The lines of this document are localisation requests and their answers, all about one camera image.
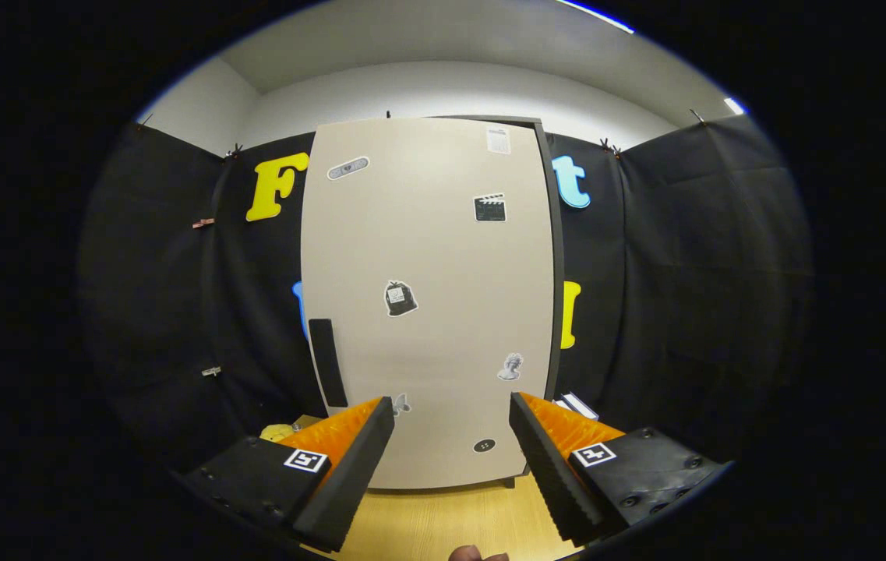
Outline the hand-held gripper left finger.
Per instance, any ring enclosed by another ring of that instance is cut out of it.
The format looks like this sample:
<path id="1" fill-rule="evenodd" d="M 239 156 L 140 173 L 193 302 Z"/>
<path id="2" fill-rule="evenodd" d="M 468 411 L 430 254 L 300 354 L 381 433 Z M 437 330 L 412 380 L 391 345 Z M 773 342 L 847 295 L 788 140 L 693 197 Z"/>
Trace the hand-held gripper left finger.
<path id="1" fill-rule="evenodd" d="M 278 441 L 241 438 L 182 485 L 259 536 L 336 552 L 394 427 L 392 399 L 378 397 Z"/>

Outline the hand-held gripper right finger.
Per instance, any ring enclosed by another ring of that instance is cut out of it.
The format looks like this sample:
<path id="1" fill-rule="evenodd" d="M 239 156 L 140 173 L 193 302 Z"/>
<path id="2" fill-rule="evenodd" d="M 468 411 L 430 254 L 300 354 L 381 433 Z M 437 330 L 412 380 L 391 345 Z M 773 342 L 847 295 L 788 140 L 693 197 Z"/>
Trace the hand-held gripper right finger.
<path id="1" fill-rule="evenodd" d="M 510 395 L 508 423 L 559 536 L 575 546 L 629 541 L 728 471 L 656 427 L 620 431 L 525 392 Z"/>

